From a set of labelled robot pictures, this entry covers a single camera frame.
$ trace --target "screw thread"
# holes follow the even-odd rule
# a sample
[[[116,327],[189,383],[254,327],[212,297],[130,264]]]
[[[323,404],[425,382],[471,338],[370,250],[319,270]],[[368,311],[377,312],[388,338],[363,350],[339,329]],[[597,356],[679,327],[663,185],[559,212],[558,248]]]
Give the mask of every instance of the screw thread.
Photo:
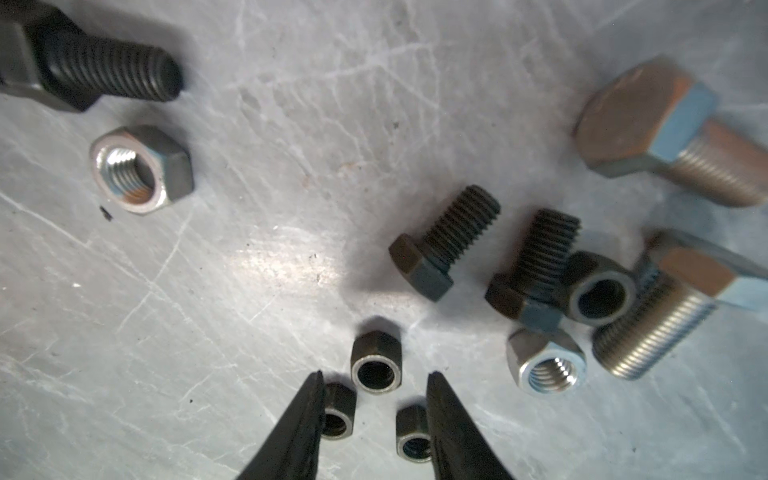
[[[707,295],[660,273],[627,315],[598,330],[594,358],[616,377],[639,379],[716,308]]]
[[[68,88],[152,101],[181,91],[181,70],[159,47],[60,31],[46,39],[45,61]]]
[[[424,236],[425,252],[443,272],[493,222],[502,208],[477,185],[466,187]]]
[[[580,227],[576,217],[548,208],[539,210],[511,274],[511,286],[535,300],[552,303]]]
[[[768,201],[768,152],[713,120],[659,173],[728,207]]]

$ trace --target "silver threaded shaft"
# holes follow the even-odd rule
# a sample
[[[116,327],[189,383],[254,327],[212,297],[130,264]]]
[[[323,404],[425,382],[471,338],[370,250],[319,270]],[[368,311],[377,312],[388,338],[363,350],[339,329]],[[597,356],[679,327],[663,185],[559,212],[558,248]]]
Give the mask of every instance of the silver threaded shaft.
[[[714,120],[658,173],[728,207],[768,201],[768,151]]]
[[[660,273],[627,315],[598,330],[594,358],[616,377],[639,379],[716,308],[707,295]]]

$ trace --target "gray marble countertop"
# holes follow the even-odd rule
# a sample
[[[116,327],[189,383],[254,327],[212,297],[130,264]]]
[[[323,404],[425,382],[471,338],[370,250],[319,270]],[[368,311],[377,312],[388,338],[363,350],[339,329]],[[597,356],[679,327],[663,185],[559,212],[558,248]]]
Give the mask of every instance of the gray marble countertop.
[[[187,89],[78,115],[0,97],[0,477],[234,478],[306,375],[346,374],[381,316],[402,329],[402,387],[360,395],[353,438],[321,445],[323,480],[432,478],[396,456],[394,418],[436,369],[520,479],[765,478],[766,314],[722,308],[637,382],[590,358],[582,388],[544,401],[513,383],[515,327],[483,293],[543,206],[626,266],[659,226],[768,264],[766,208],[607,180],[569,135],[591,93],[665,52],[768,144],[768,2],[56,3],[90,33],[165,47]],[[138,123],[189,147],[197,183],[148,217],[88,169],[97,136]],[[433,304],[386,249],[467,184],[502,214]]]

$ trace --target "hex nut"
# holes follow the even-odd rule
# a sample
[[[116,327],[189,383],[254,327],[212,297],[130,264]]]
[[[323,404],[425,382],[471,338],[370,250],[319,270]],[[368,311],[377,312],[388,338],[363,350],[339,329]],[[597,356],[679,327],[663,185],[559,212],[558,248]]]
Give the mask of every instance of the hex nut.
[[[632,68],[584,107],[574,131],[587,166],[605,177],[672,164],[717,106],[717,96],[667,58]]]
[[[568,318],[599,327],[615,321],[632,307],[637,287],[629,270],[618,263],[580,251],[568,259],[557,297]]]
[[[556,306],[533,300],[512,288],[509,275],[503,273],[493,276],[485,300],[503,316],[538,332],[556,331],[563,316]]]
[[[690,273],[683,274],[678,266],[681,259],[697,264],[690,266]],[[768,310],[768,269],[689,233],[660,232],[641,260],[642,268],[636,272],[644,284],[655,277],[662,265],[667,265],[668,270],[678,272],[673,276],[682,276],[681,280],[712,294],[719,302],[752,311]]]
[[[402,381],[402,346],[384,332],[377,330],[358,337],[349,363],[353,382],[368,393],[391,392]]]
[[[451,277],[427,258],[410,235],[404,233],[397,237],[389,246],[389,256],[402,277],[433,302],[440,300],[453,286]]]
[[[99,137],[91,145],[91,169],[104,195],[133,214],[150,214],[194,189],[187,152],[149,125]]]
[[[587,360],[564,331],[539,333],[521,329],[507,342],[507,361],[515,383],[533,396],[572,390],[587,377]]]
[[[53,31],[83,31],[43,2],[0,2],[0,93],[31,98],[59,111],[87,110],[99,94],[67,88],[43,68],[40,42]]]
[[[326,385],[326,418],[323,438],[341,440],[352,436],[355,425],[357,394],[341,383]]]
[[[411,405],[397,412],[395,421],[397,455],[409,462],[432,460],[427,411],[421,405]]]

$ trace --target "threaded hole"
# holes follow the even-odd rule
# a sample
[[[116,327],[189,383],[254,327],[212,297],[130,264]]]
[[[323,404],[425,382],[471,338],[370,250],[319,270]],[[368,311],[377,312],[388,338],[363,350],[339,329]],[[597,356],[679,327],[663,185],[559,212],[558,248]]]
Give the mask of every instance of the threaded hole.
[[[545,360],[533,367],[528,383],[539,393],[560,393],[576,384],[578,373],[574,364],[563,359]]]
[[[154,195],[154,175],[149,165],[130,148],[105,149],[100,154],[101,177],[123,201],[140,205]]]
[[[414,460],[426,460],[432,456],[427,439],[410,439],[402,445],[402,452]]]
[[[366,362],[357,371],[357,378],[371,390],[384,390],[395,381],[395,372],[384,362]]]
[[[627,291],[616,280],[600,280],[579,297],[578,310],[589,319],[613,315],[627,299]]]
[[[338,415],[326,413],[326,424],[323,427],[323,435],[326,437],[340,437],[346,432],[346,422]]]

